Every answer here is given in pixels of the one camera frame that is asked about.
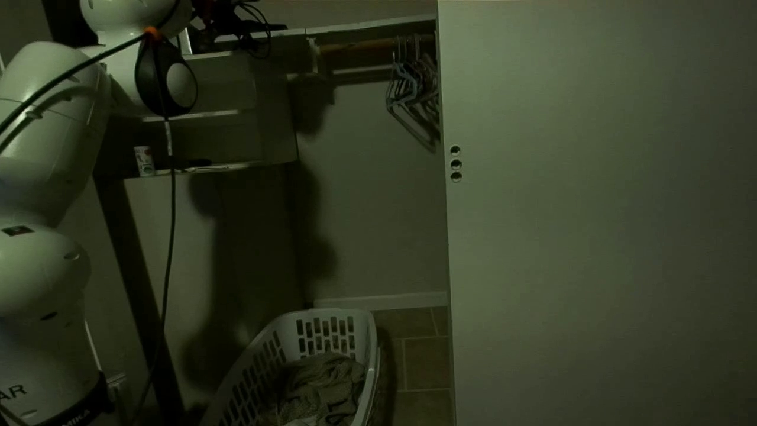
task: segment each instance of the sticker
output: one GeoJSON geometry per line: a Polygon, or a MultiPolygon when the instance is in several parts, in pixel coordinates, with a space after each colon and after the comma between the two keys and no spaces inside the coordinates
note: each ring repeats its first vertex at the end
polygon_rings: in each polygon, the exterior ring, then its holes
{"type": "Polygon", "coordinates": [[[2,231],[5,232],[9,236],[19,236],[19,235],[24,235],[25,233],[34,232],[33,230],[25,226],[9,227],[9,228],[3,229],[2,231]]]}

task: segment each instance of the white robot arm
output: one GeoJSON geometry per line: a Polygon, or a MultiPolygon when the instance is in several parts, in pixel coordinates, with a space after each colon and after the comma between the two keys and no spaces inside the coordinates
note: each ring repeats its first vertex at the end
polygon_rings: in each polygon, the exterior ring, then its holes
{"type": "MultiPolygon", "coordinates": [[[[0,121],[88,55],[139,36],[169,12],[162,30],[175,36],[191,14],[188,0],[81,3],[105,46],[26,46],[0,78],[0,121]]],[[[89,258],[55,228],[92,173],[113,99],[121,111],[146,112],[135,77],[138,54],[139,44],[81,70],[0,133],[0,424],[96,424],[107,410],[83,315],[89,258]]],[[[169,100],[191,106],[194,77],[170,68],[169,100]]]]}

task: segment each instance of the closet rod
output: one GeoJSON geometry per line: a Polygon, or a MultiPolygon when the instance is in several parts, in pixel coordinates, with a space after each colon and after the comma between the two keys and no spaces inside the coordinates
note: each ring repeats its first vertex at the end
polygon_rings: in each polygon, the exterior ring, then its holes
{"type": "MultiPolygon", "coordinates": [[[[345,44],[333,44],[333,45],[322,45],[319,46],[319,50],[321,52],[321,55],[326,55],[329,53],[336,53],[336,52],[351,52],[356,50],[371,50],[371,49],[386,49],[390,47],[395,47],[397,45],[397,42],[400,40],[407,40],[407,42],[413,42],[415,39],[412,36],[407,37],[393,37],[390,39],[376,39],[376,40],[366,40],[365,42],[355,42],[355,43],[345,43],[345,44]]],[[[436,40],[436,36],[433,34],[425,34],[422,36],[418,36],[419,41],[421,42],[433,42],[436,40]]]]}

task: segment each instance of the baseboard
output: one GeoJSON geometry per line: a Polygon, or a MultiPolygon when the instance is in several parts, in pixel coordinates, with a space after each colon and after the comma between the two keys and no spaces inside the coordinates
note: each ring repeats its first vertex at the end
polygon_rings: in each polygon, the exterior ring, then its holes
{"type": "Polygon", "coordinates": [[[449,297],[446,291],[313,300],[314,308],[365,309],[367,311],[434,308],[448,304],[449,297]]]}

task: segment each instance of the white door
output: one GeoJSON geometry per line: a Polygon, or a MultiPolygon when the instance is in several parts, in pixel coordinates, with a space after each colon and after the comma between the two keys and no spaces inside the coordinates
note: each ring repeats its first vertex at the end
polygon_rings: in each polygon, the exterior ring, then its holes
{"type": "Polygon", "coordinates": [[[754,3],[439,3],[458,426],[757,424],[754,3]]]}

